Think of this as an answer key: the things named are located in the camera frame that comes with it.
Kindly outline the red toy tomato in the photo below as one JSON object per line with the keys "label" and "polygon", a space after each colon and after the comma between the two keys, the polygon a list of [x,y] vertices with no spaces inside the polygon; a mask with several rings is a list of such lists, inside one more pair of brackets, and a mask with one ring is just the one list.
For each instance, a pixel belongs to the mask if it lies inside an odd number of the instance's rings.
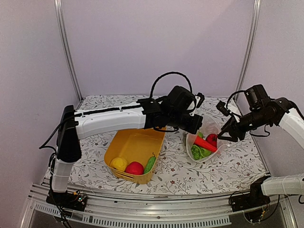
{"label": "red toy tomato", "polygon": [[211,144],[212,146],[216,147],[217,148],[217,139],[218,139],[218,136],[217,134],[214,134],[214,133],[211,133],[209,134],[207,137],[206,137],[206,141]]}

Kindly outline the clear zip top bag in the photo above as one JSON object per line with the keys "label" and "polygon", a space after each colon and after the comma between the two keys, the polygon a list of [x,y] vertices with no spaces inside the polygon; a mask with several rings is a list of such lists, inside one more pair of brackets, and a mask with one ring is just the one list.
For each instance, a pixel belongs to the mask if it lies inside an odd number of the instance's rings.
{"label": "clear zip top bag", "polygon": [[194,145],[194,141],[196,137],[198,136],[198,132],[202,132],[204,134],[204,139],[211,134],[219,134],[221,131],[220,126],[218,123],[210,116],[203,116],[202,120],[202,126],[199,128],[196,134],[191,134],[187,133],[185,135],[185,148],[186,152],[189,155],[189,157],[194,161],[194,162],[206,162],[209,159],[215,157],[216,155],[220,154],[223,152],[227,147],[229,147],[229,143],[226,141],[221,141],[220,139],[217,139],[217,150],[215,152],[212,152],[212,154],[206,158],[200,159],[200,160],[194,160],[192,153],[191,153],[191,147]]}

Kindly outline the orange toy carrot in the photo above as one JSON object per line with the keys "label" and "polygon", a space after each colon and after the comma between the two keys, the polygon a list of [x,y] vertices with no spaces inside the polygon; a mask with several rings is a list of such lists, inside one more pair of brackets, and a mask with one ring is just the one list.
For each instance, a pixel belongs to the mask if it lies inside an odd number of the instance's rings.
{"label": "orange toy carrot", "polygon": [[196,137],[194,144],[197,146],[200,146],[204,149],[207,149],[211,152],[215,152],[217,150],[217,145],[216,145],[216,141],[212,141],[212,140],[205,140],[203,138],[200,137]]}

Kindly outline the green toy grapes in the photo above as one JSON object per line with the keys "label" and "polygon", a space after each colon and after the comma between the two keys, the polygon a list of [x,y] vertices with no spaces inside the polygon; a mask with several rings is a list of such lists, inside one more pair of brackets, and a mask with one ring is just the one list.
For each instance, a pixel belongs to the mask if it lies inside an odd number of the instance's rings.
{"label": "green toy grapes", "polygon": [[200,159],[206,158],[212,154],[211,151],[204,149],[202,147],[199,147],[197,145],[192,145],[191,153],[192,153],[194,160],[200,160]]}

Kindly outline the red toy apple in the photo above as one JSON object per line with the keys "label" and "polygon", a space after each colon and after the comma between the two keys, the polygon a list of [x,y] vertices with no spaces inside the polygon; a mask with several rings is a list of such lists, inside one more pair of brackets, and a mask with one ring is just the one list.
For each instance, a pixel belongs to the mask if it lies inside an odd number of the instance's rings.
{"label": "red toy apple", "polygon": [[133,161],[126,167],[124,172],[132,175],[143,175],[144,167],[139,162]]}

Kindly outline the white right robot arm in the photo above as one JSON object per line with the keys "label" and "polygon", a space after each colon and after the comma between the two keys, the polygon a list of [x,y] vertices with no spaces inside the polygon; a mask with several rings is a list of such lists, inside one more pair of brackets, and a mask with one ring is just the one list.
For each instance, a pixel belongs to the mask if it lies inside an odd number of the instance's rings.
{"label": "white right robot arm", "polygon": [[[273,99],[268,96],[261,84],[243,91],[250,112],[246,115],[235,113],[228,103],[220,101],[217,109],[229,117],[223,125],[218,139],[238,142],[245,138],[247,132],[261,126],[279,126],[300,145],[304,145],[304,116],[297,105],[284,98]],[[302,173],[281,177],[265,177],[260,182],[251,184],[251,193],[246,195],[249,207],[256,207],[264,196],[303,195],[304,175]]]}

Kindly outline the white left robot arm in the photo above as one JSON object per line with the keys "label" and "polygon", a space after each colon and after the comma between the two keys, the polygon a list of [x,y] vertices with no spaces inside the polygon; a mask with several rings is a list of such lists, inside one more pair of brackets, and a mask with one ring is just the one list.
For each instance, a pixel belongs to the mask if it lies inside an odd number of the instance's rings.
{"label": "white left robot arm", "polygon": [[195,112],[204,99],[202,93],[194,95],[184,87],[175,86],[166,96],[139,99],[123,106],[91,111],[66,106],[60,124],[54,130],[57,152],[50,182],[53,200],[60,206],[67,206],[71,201],[66,190],[72,167],[82,155],[80,140],[127,129],[166,132],[167,126],[173,127],[174,132],[181,129],[195,134],[203,120]]}

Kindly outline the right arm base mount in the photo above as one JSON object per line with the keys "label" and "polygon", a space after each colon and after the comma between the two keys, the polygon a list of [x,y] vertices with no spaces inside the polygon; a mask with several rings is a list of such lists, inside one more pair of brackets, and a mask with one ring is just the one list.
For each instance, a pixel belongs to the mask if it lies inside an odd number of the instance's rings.
{"label": "right arm base mount", "polygon": [[261,177],[250,185],[249,193],[233,192],[228,200],[233,212],[246,210],[245,219],[251,223],[261,222],[268,210],[270,198],[262,193],[261,185],[269,176]]}

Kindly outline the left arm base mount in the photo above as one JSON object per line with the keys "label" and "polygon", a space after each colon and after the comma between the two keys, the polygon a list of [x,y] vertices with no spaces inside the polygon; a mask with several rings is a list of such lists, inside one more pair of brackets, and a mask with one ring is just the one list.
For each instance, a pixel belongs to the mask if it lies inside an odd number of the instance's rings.
{"label": "left arm base mount", "polygon": [[57,193],[49,191],[46,202],[61,209],[71,209],[84,212],[87,204],[87,194],[76,191],[74,193]]}

